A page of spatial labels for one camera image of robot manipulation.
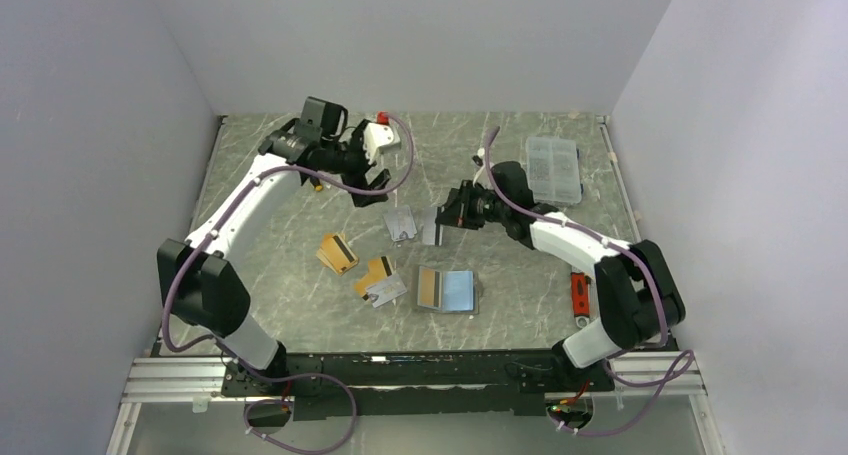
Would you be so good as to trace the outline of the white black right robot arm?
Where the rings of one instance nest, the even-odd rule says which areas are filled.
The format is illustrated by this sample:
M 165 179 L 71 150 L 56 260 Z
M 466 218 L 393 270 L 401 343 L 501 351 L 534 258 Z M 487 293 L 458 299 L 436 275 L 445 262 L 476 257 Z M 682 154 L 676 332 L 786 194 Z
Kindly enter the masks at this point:
M 500 224 L 521 245 L 586 274 L 595 288 L 596 318 L 553 347 L 558 357 L 550 367 L 557 386 L 578 388 L 588 379 L 591 365 L 654 337 L 665 339 L 670 328 L 685 319 L 682 296 L 656 243 L 601 235 L 537 201 L 526 172 L 515 161 L 495 164 L 488 176 L 491 188 L 464 180 L 451 189 L 438 224 L 468 230 Z

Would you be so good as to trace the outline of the gold card black stripe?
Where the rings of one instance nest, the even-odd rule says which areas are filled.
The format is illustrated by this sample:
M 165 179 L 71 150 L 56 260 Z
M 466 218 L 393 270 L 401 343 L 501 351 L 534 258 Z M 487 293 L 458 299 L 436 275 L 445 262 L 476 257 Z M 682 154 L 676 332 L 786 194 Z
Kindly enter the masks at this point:
M 438 270 L 419 268 L 417 284 L 417 304 L 419 307 L 440 310 L 442 298 L 442 273 Z

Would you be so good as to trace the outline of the grey card holder blue lining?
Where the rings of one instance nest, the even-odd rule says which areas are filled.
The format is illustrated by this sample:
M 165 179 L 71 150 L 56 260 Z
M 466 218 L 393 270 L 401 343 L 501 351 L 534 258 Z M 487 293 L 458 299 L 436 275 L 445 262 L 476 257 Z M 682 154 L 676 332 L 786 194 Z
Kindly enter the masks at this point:
M 419 307 L 417 304 L 418 267 L 414 277 L 415 306 L 419 310 L 440 314 L 468 314 L 479 312 L 479 297 L 481 288 L 475 272 L 470 270 L 438 270 L 442 273 L 441 309 L 432 310 Z

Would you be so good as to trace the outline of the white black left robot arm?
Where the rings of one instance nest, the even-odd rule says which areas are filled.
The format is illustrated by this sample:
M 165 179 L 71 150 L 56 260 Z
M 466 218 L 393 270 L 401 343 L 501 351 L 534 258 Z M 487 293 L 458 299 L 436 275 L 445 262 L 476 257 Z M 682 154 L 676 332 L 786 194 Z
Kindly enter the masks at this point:
M 251 296 L 237 267 L 273 212 L 310 178 L 348 192 L 357 207 L 386 200 L 391 175 L 367 178 L 380 154 L 399 145 L 386 115 L 361 120 L 343 136 L 345 107 L 308 98 L 301 114 L 267 135 L 246 175 L 223 204 L 182 240 L 167 239 L 156 254 L 162 291 L 162 341 L 184 352 L 171 336 L 171 319 L 204 329 L 198 342 L 213 340 L 248 369 L 248 382 L 264 395 L 287 381 L 285 346 L 251 314 Z

